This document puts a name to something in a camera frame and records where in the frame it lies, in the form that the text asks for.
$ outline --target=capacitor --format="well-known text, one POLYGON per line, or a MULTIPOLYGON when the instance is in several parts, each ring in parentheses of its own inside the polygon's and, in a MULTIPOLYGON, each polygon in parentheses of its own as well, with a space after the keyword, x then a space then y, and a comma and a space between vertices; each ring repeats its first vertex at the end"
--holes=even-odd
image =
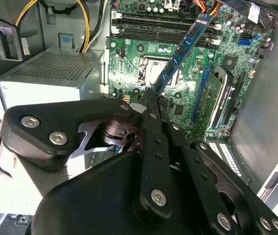
POLYGON ((268 43, 268 42, 266 42, 266 41, 263 41, 263 42, 261 43, 261 45, 262 45, 263 47, 269 47, 269 46, 270 46, 270 43, 268 43))
POLYGON ((231 21, 225 21, 224 24, 225 24, 226 26, 231 26, 232 22, 231 22, 231 21))
POLYGON ((263 41, 266 41, 266 42, 270 42, 272 39, 270 38, 270 37, 267 37, 267 36, 265 36, 264 38, 263 38, 263 41))

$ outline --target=blue slot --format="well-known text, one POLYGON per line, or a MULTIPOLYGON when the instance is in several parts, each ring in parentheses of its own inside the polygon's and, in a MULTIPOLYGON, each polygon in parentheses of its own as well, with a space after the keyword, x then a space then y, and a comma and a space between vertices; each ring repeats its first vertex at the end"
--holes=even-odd
POLYGON ((198 111, 198 108, 199 108, 199 105, 200 105, 200 100, 201 100, 201 96, 202 96, 202 93, 203 93, 204 85, 205 85, 205 83, 206 83, 206 81, 209 77, 210 71, 211 71, 211 69, 207 66, 206 70, 205 70, 205 72, 202 76, 199 91, 198 91, 198 94, 197 94, 196 101, 194 103, 194 107, 193 107, 192 115, 191 115, 191 119, 190 119, 192 122, 194 122, 196 120, 197 111, 198 111))
POLYGON ((239 39, 238 40, 238 45, 240 46, 251 46, 252 45, 252 41, 248 40, 248 39, 239 39))

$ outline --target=black wire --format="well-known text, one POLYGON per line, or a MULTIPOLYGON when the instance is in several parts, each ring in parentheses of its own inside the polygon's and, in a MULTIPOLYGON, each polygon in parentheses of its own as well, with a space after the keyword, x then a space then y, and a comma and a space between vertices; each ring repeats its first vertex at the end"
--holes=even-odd
MULTIPOLYGON (((88 6, 87 6, 87 4, 86 4, 86 1, 82 1, 81 3, 82 3, 82 5, 84 6, 85 11, 87 12, 87 17, 88 17, 89 26, 90 26, 89 8, 88 8, 88 6)), ((82 53, 82 49, 84 48, 84 44, 85 44, 85 41, 86 41, 86 37, 87 37, 87 29, 86 29, 86 33, 85 33, 84 42, 82 43, 81 48, 80 48, 80 50, 79 50, 80 53, 82 53)))
POLYGON ((103 15, 104 14, 104 11, 103 11, 104 10, 104 3, 105 3, 105 0, 101 0, 100 8, 99 8, 98 22, 96 23, 96 26, 95 26, 94 30, 92 31, 92 33, 90 35, 90 41, 95 37, 95 35, 100 30, 102 18, 104 17, 104 15, 103 15))
MULTIPOLYGON (((49 8, 49 6, 46 4, 46 2, 45 2, 44 0, 39 0, 39 2, 40 2, 40 4, 41 4, 46 10, 49 8)), ((54 14, 66 14, 66 15, 70 15, 71 12, 72 12, 73 10, 75 10, 76 8, 79 7, 79 4, 76 3, 76 4, 74 4, 74 5, 71 6, 71 7, 65 8, 64 10, 56 10, 54 6, 50 6, 50 7, 51 7, 52 12, 53 12, 54 14)))

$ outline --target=cable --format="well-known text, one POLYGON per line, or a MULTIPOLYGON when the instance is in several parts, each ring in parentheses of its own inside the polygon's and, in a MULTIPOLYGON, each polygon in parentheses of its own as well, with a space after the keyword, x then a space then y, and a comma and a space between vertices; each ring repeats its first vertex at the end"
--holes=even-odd
POLYGON ((20 27, 21 26, 21 23, 22 23, 22 20, 24 19, 24 17, 26 16, 28 10, 34 5, 36 4, 38 0, 31 0, 25 7, 24 9, 21 11, 20 15, 18 16, 17 18, 17 21, 16 21, 16 26, 17 27, 20 27))
POLYGON ((100 22, 100 26, 99 26, 99 30, 96 32, 96 34, 94 35, 94 37, 91 39, 87 49, 90 47, 91 43, 99 36, 101 30, 102 30, 102 27, 103 27, 103 23, 104 23, 104 18, 105 18, 105 14, 106 14, 106 8, 107 8, 107 3, 108 3, 108 0, 104 0, 104 7, 103 7, 103 12, 102 12, 102 20, 100 22))
MULTIPOLYGON (((49 8, 49 6, 45 3, 44 0, 39 0, 39 3, 40 3, 46 10, 49 8)), ((71 7, 65 8, 64 10, 56 10, 54 6, 50 6, 50 7, 51 7, 52 12, 53 12, 54 14, 66 14, 66 15, 70 15, 71 12, 72 12, 74 9, 76 9, 76 8, 79 7, 79 4, 76 3, 76 4, 74 4, 74 5, 71 6, 71 7)))
POLYGON ((80 7, 81 7, 81 9, 82 9, 82 11, 84 13, 84 17, 85 17, 85 23, 86 23, 86 36, 85 36, 85 39, 86 40, 84 40, 82 52, 86 52, 88 44, 89 44, 89 37, 90 37, 89 20, 88 20, 87 11, 86 11, 84 5, 82 4, 81 0, 76 0, 76 1, 80 5, 80 7))
POLYGON ((200 0, 193 0, 193 2, 201 8, 201 12, 204 13, 206 11, 206 7, 204 5, 204 3, 200 0))

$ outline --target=yellow wire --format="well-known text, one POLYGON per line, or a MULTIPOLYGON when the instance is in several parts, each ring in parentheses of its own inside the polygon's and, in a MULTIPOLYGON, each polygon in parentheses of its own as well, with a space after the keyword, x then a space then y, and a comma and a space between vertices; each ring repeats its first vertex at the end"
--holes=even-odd
POLYGON ((220 6, 220 2, 217 2, 217 3, 215 4, 214 9, 212 10, 212 12, 211 12, 209 15, 210 15, 210 16, 214 15, 214 13, 217 12, 219 6, 220 6))
POLYGON ((21 11, 20 15, 18 16, 17 18, 17 21, 16 21, 16 26, 19 25, 20 21, 22 20, 23 16, 26 14, 26 12, 34 5, 36 4, 38 0, 32 0, 30 1, 24 8, 23 10, 21 11))
POLYGON ((88 49, 88 44, 89 44, 89 37, 90 37, 90 27, 89 27, 89 21, 88 21, 88 15, 87 12, 85 11, 85 8, 83 6, 83 4, 81 3, 80 0, 76 0, 77 3, 80 5, 82 11, 84 12, 84 17, 85 17, 85 22, 86 22, 86 39, 85 39, 85 44, 83 47, 83 52, 86 52, 88 49))

